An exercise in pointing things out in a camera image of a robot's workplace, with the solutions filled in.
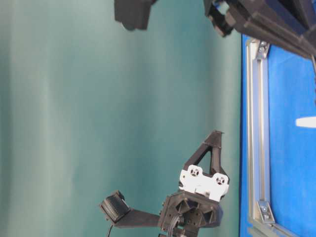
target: teal backdrop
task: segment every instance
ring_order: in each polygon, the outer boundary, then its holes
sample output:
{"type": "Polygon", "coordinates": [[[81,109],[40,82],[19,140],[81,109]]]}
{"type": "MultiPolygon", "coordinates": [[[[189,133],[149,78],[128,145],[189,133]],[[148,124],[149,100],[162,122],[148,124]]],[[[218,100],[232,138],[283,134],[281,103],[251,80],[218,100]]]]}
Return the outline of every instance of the teal backdrop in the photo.
{"type": "Polygon", "coordinates": [[[113,1],[2,0],[0,236],[103,237],[98,203],[116,189],[159,213],[214,129],[230,190],[199,236],[238,236],[240,40],[215,33],[201,0],[160,0],[132,33],[113,1]]]}

